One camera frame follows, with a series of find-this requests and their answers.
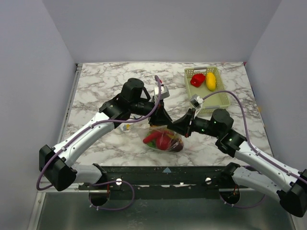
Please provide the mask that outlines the red round fruit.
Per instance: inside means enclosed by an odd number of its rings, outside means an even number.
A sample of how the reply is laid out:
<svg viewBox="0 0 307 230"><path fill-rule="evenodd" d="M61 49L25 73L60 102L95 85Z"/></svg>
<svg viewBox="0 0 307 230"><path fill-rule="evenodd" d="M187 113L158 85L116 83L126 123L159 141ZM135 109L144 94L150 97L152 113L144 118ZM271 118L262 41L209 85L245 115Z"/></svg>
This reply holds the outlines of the red round fruit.
<svg viewBox="0 0 307 230"><path fill-rule="evenodd" d="M159 150L168 150L172 139L168 136L162 136L156 140L156 146Z"/></svg>

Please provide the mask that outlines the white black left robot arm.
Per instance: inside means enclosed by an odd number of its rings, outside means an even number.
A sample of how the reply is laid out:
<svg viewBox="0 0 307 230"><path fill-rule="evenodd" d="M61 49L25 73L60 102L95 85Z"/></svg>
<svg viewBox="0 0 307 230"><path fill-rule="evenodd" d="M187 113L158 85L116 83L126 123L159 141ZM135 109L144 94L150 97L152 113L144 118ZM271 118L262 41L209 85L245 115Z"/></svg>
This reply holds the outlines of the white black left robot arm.
<svg viewBox="0 0 307 230"><path fill-rule="evenodd" d="M36 188L39 191L54 187L63 191L74 183L90 183L95 189L106 185L106 177L97 164L77 166L78 158L102 136L116 129L122 123L134 123L131 114L140 116L137 122L149 119L154 125L163 126L172 122L164 109L163 100L169 97L168 88L158 76L157 86L150 96L142 80L128 79L121 92L103 103L98 112L82 128L53 147L44 145L39 150L39 178L46 177L50 185Z"/></svg>

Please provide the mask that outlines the green bell pepper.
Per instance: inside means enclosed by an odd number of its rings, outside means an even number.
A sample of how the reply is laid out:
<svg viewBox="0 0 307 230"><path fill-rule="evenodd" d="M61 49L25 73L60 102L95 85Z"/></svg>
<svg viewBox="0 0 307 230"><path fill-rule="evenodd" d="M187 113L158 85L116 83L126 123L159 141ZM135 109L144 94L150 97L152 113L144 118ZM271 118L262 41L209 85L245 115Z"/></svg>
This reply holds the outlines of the green bell pepper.
<svg viewBox="0 0 307 230"><path fill-rule="evenodd" d="M148 142L146 145L152 149L157 149L155 141Z"/></svg>

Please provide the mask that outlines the dark maroon fruit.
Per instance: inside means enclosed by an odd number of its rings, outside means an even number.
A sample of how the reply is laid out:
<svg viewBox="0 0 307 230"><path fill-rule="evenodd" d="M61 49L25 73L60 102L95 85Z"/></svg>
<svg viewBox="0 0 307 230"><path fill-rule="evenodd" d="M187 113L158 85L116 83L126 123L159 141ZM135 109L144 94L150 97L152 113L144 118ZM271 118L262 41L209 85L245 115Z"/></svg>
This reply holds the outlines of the dark maroon fruit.
<svg viewBox="0 0 307 230"><path fill-rule="evenodd" d="M184 143L181 139L174 139L171 141L170 148L168 151L170 152L180 152L183 150Z"/></svg>

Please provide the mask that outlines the clear zip top bag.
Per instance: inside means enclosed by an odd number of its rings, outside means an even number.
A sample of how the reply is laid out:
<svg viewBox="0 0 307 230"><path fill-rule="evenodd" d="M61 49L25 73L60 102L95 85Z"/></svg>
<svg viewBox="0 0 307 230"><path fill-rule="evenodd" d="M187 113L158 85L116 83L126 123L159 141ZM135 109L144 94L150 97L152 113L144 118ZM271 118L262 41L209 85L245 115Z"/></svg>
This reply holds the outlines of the clear zip top bag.
<svg viewBox="0 0 307 230"><path fill-rule="evenodd" d="M184 148L182 136L166 126L149 126L137 129L142 143L158 151L180 152Z"/></svg>

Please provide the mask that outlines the red chili pepper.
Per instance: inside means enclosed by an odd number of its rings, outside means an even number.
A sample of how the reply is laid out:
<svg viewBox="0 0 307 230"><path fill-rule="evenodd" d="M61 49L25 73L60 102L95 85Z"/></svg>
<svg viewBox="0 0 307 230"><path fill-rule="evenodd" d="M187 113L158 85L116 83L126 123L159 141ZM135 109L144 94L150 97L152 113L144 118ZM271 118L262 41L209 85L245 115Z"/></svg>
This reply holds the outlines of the red chili pepper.
<svg viewBox="0 0 307 230"><path fill-rule="evenodd" d="M155 131L150 133L147 137L143 139L144 144L148 144L149 142L153 140L157 140L158 138L162 137L164 135L164 132Z"/></svg>

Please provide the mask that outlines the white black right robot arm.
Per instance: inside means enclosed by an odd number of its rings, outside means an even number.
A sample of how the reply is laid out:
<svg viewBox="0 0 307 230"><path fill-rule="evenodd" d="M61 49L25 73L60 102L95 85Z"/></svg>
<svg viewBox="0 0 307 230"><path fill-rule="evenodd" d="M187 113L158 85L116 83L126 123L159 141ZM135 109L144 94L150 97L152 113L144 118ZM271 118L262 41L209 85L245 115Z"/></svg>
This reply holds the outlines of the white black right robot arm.
<svg viewBox="0 0 307 230"><path fill-rule="evenodd" d="M215 137L215 145L224 154L237 158L256 172L237 166L221 175L223 186L235 184L258 190L276 199L288 213L303 217L307 211L307 172L287 166L250 143L249 139L232 128L233 119L225 109L214 110L211 119L195 116L189 109L167 128L189 137L192 132Z"/></svg>

